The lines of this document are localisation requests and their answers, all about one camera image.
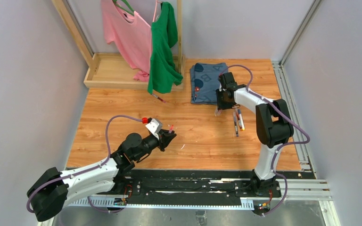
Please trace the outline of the purple pen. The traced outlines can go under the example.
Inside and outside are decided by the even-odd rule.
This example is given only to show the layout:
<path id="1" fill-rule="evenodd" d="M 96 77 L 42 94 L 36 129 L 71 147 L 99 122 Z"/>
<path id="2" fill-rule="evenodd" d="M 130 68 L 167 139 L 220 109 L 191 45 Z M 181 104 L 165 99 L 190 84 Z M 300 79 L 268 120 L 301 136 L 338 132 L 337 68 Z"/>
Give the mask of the purple pen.
<path id="1" fill-rule="evenodd" d="M 173 132 L 173 125 L 170 126 L 168 133 L 171 134 L 172 132 Z"/>
<path id="2" fill-rule="evenodd" d="M 238 120 L 237 120 L 237 116 L 236 116 L 235 112 L 233 112 L 233 121 L 234 121 L 234 128 L 235 128 L 236 137 L 239 137 L 239 125 L 238 125 Z"/>

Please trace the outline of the clear pen cap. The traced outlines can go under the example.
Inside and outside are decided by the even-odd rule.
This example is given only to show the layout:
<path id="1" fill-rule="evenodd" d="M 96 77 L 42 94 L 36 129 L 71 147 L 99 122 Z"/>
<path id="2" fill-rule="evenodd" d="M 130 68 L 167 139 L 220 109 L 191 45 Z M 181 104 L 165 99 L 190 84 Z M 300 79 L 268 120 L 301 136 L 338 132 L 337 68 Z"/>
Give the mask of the clear pen cap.
<path id="1" fill-rule="evenodd" d="M 216 109 L 215 112 L 214 112 L 214 114 L 215 114 L 216 117 L 220 116 L 221 113 L 222 113 L 222 110 L 221 110 L 221 109 Z"/>

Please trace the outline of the white pen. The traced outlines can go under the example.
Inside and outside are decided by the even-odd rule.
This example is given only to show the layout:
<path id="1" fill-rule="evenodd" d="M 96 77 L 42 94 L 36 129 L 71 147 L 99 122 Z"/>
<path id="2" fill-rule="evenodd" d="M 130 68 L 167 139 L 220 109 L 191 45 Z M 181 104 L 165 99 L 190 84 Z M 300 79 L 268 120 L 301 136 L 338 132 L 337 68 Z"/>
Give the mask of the white pen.
<path id="1" fill-rule="evenodd" d="M 242 112 L 240 109 L 238 109 L 237 112 L 238 112 L 238 116 L 239 116 L 240 128 L 242 131 L 244 131 L 245 125 L 244 125 L 244 121 L 243 121 L 243 117 L 242 117 Z"/>

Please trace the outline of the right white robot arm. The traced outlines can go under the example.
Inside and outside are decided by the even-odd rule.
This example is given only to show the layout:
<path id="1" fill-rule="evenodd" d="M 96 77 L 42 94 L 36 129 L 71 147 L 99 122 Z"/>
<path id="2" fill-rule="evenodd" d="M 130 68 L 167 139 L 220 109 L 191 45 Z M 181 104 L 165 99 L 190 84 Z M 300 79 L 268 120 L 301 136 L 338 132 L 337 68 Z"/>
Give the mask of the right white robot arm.
<path id="1" fill-rule="evenodd" d="M 238 85 L 232 73 L 221 74 L 219 82 L 215 114 L 237 106 L 243 106 L 255 114 L 261 150 L 250 180 L 250 189 L 254 193 L 264 192 L 275 186 L 274 170 L 280 149 L 294 134 L 287 103 L 283 99 L 267 99 L 246 85 Z"/>

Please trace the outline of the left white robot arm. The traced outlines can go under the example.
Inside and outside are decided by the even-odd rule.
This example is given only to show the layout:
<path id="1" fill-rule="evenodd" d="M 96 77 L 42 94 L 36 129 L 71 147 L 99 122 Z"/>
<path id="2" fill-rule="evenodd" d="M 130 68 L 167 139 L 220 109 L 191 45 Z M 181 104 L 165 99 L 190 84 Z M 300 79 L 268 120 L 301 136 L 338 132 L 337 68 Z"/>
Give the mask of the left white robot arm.
<path id="1" fill-rule="evenodd" d="M 77 169 L 47 169 L 26 193 L 27 210 L 36 216 L 37 221 L 43 222 L 74 201 L 111 191 L 119 177 L 132 170 L 154 149 L 165 151 L 176 136 L 174 131 L 166 129 L 145 138 L 131 133 L 106 159 Z"/>

